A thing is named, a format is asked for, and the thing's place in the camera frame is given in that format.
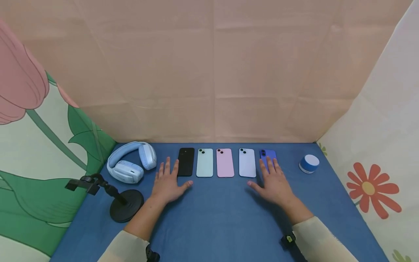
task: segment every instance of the green plant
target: green plant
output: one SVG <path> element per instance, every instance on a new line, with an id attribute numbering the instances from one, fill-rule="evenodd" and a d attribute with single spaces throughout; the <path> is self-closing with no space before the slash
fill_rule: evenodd
<path id="1" fill-rule="evenodd" d="M 326 147 L 322 147 L 322 146 L 321 146 L 321 143 L 319 143 L 319 144 L 318 144 L 318 146 L 320 147 L 320 149 L 321 149 L 321 151 L 323 152 L 323 154 L 324 154 L 325 156 L 327 156 Z"/>
<path id="2" fill-rule="evenodd" d="M 396 262 L 412 262 L 412 260 L 410 259 L 410 257 L 409 256 L 405 256 L 404 258 L 403 258 L 403 256 L 400 254 L 400 252 L 399 251 L 397 251 L 397 250 L 393 250 L 393 259 L 396 261 Z"/>

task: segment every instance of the floral backdrop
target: floral backdrop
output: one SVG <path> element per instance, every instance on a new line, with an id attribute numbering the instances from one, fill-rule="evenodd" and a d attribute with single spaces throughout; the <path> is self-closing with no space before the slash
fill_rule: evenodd
<path id="1" fill-rule="evenodd" d="M 419 261 L 419 1 L 318 141 L 389 261 Z"/>
<path id="2" fill-rule="evenodd" d="M 0 20 L 0 252 L 48 261 L 85 191 L 69 178 L 100 170 L 115 142 Z"/>

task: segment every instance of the mint green smartphone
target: mint green smartphone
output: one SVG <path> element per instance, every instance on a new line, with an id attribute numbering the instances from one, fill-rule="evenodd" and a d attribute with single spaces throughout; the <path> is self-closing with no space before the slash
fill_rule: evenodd
<path id="1" fill-rule="evenodd" d="M 197 177 L 212 177 L 214 156 L 211 148 L 198 149 Z"/>

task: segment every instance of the pink tulip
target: pink tulip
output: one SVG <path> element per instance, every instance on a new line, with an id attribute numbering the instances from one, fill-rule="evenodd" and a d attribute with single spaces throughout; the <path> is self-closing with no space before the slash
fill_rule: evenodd
<path id="1" fill-rule="evenodd" d="M 39 107 L 49 91 L 47 74 L 0 20 L 0 125 L 21 119 Z"/>

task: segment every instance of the hand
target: hand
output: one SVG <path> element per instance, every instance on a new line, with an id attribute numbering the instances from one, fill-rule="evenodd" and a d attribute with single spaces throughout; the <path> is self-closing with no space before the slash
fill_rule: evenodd
<path id="1" fill-rule="evenodd" d="M 256 183 L 248 181 L 247 184 L 259 193 L 265 200 L 279 205 L 282 208 L 292 204 L 297 198 L 290 187 L 290 184 L 285 178 L 278 161 L 274 158 L 274 164 L 269 157 L 266 157 L 268 163 L 269 173 L 266 170 L 265 164 L 262 159 L 259 160 L 265 187 L 261 188 Z"/>
<path id="2" fill-rule="evenodd" d="M 156 173 L 153 191 L 151 192 L 150 198 L 157 199 L 162 201 L 162 203 L 167 204 L 178 199 L 188 188 L 192 186 L 193 182 L 187 181 L 182 186 L 178 187 L 178 168 L 179 160 L 176 159 L 173 171 L 170 173 L 170 157 L 166 159 L 165 167 L 164 163 L 160 164 L 160 169 L 158 173 Z"/>

